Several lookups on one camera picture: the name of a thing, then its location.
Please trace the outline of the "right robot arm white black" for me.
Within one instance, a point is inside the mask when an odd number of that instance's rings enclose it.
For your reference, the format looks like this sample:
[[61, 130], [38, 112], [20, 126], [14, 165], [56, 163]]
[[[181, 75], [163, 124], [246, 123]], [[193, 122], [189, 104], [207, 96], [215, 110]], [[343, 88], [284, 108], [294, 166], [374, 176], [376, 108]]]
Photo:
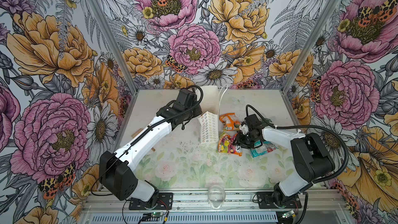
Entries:
[[274, 186], [274, 202], [281, 204], [309, 189], [315, 180], [335, 170], [335, 163], [326, 146], [316, 133], [301, 133], [299, 125], [278, 127], [248, 115], [239, 126], [236, 143], [245, 149], [256, 149], [266, 142], [290, 149], [293, 172]]

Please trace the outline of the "white printed paper bag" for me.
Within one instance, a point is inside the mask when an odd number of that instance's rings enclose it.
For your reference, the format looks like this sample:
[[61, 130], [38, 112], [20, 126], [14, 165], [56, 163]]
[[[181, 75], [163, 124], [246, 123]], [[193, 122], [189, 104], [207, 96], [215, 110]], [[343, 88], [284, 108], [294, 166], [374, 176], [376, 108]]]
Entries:
[[219, 141], [219, 113], [221, 101], [229, 86], [204, 86], [200, 103], [202, 115], [199, 117], [201, 145], [210, 145]]

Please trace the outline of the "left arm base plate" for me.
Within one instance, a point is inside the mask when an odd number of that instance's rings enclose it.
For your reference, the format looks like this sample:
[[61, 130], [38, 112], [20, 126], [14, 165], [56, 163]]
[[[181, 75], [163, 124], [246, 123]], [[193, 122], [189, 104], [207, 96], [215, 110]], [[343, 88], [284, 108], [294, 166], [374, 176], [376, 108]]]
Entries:
[[171, 210], [173, 207], [173, 193], [164, 192], [158, 193], [157, 199], [152, 199], [149, 202], [144, 202], [139, 199], [132, 198], [129, 204], [131, 211], [152, 211], [152, 210]]

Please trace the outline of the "Fox's candy packet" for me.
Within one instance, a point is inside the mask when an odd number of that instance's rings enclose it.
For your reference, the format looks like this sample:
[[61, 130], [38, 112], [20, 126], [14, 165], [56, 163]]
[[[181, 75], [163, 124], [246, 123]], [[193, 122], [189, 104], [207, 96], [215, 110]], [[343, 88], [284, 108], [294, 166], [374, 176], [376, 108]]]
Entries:
[[236, 137], [237, 133], [231, 136], [226, 132], [222, 132], [218, 142], [217, 152], [242, 156], [241, 146], [237, 144]]

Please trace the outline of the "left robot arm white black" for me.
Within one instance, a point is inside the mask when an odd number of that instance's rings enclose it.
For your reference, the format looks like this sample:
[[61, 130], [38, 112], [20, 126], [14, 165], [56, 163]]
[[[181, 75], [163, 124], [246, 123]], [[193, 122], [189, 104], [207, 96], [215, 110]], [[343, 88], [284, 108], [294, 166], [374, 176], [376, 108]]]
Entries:
[[157, 188], [139, 180], [134, 170], [149, 150], [176, 127], [184, 128], [191, 119], [202, 115], [203, 96], [202, 88], [196, 85], [180, 89], [177, 99], [160, 108], [151, 123], [129, 143], [113, 153], [104, 152], [99, 160], [100, 184], [120, 201], [133, 198], [156, 203]]

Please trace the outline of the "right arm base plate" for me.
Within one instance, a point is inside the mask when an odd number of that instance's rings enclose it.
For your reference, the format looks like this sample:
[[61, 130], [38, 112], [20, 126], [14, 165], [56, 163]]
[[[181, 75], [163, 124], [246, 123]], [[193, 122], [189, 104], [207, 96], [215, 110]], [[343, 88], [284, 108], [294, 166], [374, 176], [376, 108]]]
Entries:
[[286, 197], [278, 192], [257, 192], [254, 201], [260, 209], [301, 209], [302, 203], [298, 195]]

